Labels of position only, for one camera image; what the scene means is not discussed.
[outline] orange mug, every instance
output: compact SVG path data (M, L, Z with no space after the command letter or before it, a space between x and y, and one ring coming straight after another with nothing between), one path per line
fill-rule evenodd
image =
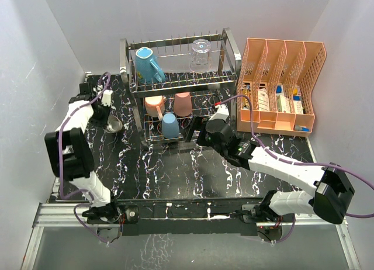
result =
M162 114L165 112L165 104L163 96L149 96L144 98L146 111L151 117L158 117L162 121Z
M185 117L192 113L192 102L190 93L175 94L174 112L176 115Z

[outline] metal dish rack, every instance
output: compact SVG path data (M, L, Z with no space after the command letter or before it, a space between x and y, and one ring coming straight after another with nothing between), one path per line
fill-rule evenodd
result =
M197 39L206 39L212 44L212 67L206 73L194 73L189 69L189 48ZM153 82L144 85L137 82L134 64L136 50L148 47L157 55L157 61L165 73L167 80L163 83ZM120 41L120 74L129 94L133 107L137 132L144 148L151 144L183 141L178 138L165 139L161 134L161 122L150 117L144 108L144 98L162 95L165 98L165 113L172 112L173 94L190 92L193 113L209 117L212 115L211 106L219 98L219 89L227 88L231 95L236 92L237 79L240 75L241 55L229 28L223 29L222 34L193 35L156 41L128 43ZM231 101L231 121L236 124L235 101ZM178 117L180 128L189 123L189 117Z

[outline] orange plastic basket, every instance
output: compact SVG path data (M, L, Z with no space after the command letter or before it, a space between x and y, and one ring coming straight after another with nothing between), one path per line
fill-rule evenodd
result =
M243 108L245 99L237 99L238 131L284 134L288 136L309 136L314 124L311 92L326 59L322 42L290 41L248 38L237 85L238 94L249 94L253 105L250 110ZM283 84L284 95L290 103L290 113L278 112L276 87ZM295 113L293 90L299 86L304 114ZM270 111L260 111L258 90L266 88ZM296 131L295 125L309 129Z

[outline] blue mug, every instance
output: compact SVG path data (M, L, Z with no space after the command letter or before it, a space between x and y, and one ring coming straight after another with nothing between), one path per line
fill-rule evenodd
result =
M167 139L175 139L179 136L179 125L174 114L167 113L162 118L162 135Z
M135 53L135 70L138 81L142 84L165 82L165 74L156 62L152 49L142 47Z

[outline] dish rack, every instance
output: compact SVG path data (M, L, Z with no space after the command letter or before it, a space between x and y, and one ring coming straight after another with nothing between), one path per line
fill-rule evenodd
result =
M254 110L251 117L250 110L245 107L245 99L237 99L238 131L251 131L253 119L256 133L309 136L315 120L311 92L325 59L326 50L322 42L248 38L237 93L249 94ZM278 112L278 83L283 84L290 113ZM300 90L304 114L295 113L295 87ZM270 111L259 109L258 90L261 88L267 90ZM308 131L295 130L295 126Z
M189 69L190 46L197 39L210 41L212 51L212 67L206 73L194 73ZM162 68L166 81L153 82L144 85L137 81L135 67L136 50L148 47L157 55L157 62ZM192 97L192 115L212 115L211 108L219 101L219 89L227 88L234 95L237 89L237 79L240 74L241 55L229 28L225 28L222 34L171 37L170 39L129 43L126 39L120 41L120 74L129 94L133 107L137 132L144 148L151 144L161 144L183 141L183 137L165 139L161 134L161 122L158 118L150 117L144 107L144 98L162 95L165 99L165 113L172 112L173 94L190 92ZM231 109L235 109L235 101L231 101ZM178 117L180 129L186 127L192 118ZM230 119L236 123L236 112L232 111Z

